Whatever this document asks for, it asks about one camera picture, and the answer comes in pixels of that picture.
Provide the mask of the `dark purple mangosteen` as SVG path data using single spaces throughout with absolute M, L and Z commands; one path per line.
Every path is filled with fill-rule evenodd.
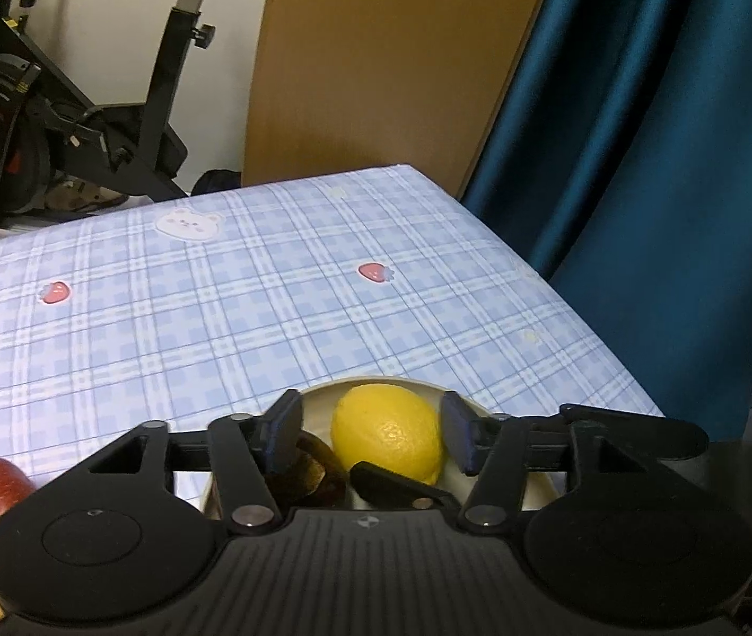
M 297 439 L 294 492 L 300 507 L 342 508 L 347 504 L 346 468 L 326 442 L 307 431 L 301 431 Z

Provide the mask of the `wooden board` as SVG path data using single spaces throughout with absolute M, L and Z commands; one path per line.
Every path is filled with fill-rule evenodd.
M 543 0 L 267 0 L 249 186 L 409 164 L 459 197 Z

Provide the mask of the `sandal on floor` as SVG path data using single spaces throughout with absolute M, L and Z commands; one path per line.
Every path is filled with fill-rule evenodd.
M 45 192 L 44 205 L 47 210 L 56 213 L 91 213 L 119 207 L 127 200 L 127 194 L 73 176 L 49 188 Z

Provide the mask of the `yellow lemon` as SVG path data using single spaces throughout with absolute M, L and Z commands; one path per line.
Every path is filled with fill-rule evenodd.
M 344 468 L 372 462 L 433 485 L 443 467 L 439 415 L 422 396 L 389 383 L 348 389 L 331 418 L 331 449 Z

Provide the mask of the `blue curtain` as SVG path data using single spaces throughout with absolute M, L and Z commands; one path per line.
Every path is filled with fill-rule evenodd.
M 465 207 L 670 417 L 752 394 L 752 0 L 543 0 Z

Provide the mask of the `beige plate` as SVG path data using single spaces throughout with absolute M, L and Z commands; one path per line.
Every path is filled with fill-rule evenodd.
M 287 389 L 237 419 L 283 518 L 410 508 L 459 521 L 504 418 L 445 387 L 352 377 Z

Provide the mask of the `black exercise bike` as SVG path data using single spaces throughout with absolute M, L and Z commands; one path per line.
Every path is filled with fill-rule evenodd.
M 27 32 L 37 0 L 0 0 L 0 225 L 52 207 L 59 191 L 117 201 L 179 200 L 176 177 L 188 148 L 170 125 L 190 48 L 206 49 L 215 29 L 200 23 L 204 0 L 170 9 L 144 101 L 97 105 Z

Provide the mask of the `blue plaid tablecloth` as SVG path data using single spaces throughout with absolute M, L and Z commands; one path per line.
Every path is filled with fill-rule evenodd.
M 149 419 L 200 429 L 348 376 L 511 415 L 655 408 L 540 274 L 409 166 L 0 240 L 0 456 L 35 481 Z

